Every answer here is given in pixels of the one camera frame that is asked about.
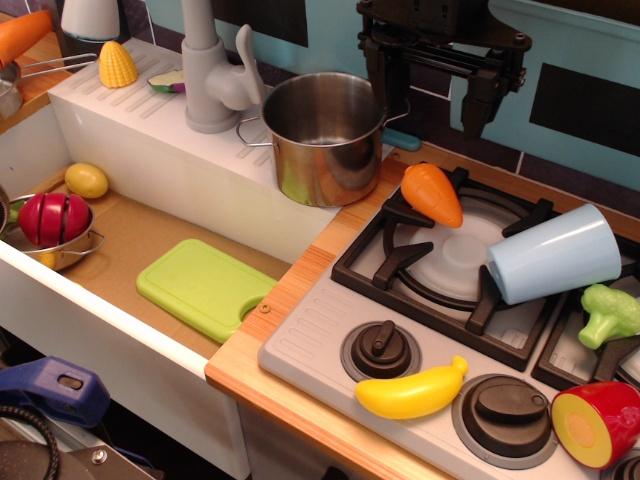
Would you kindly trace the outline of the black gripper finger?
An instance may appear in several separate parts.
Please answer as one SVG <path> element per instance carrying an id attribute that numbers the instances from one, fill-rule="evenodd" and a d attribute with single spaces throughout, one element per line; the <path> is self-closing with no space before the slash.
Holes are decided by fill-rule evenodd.
<path id="1" fill-rule="evenodd" d="M 465 140 L 479 139 L 485 126 L 495 119 L 503 98 L 511 91 L 511 80 L 508 68 L 483 67 L 468 77 L 461 108 Z"/>
<path id="2" fill-rule="evenodd" d="M 364 55 L 369 82 L 379 106 L 387 116 L 406 114 L 406 61 L 399 44 L 367 38 Z"/>

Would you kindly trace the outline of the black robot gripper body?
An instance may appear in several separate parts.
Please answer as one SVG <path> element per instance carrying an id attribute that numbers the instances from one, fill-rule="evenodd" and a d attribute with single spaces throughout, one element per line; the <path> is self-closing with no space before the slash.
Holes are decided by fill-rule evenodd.
<path id="1" fill-rule="evenodd" d="M 498 20 L 487 1 L 360 1 L 363 27 L 358 38 L 399 44 L 406 68 L 411 62 L 454 75 L 483 67 L 508 68 L 512 80 L 525 75 L 524 55 L 532 40 Z"/>

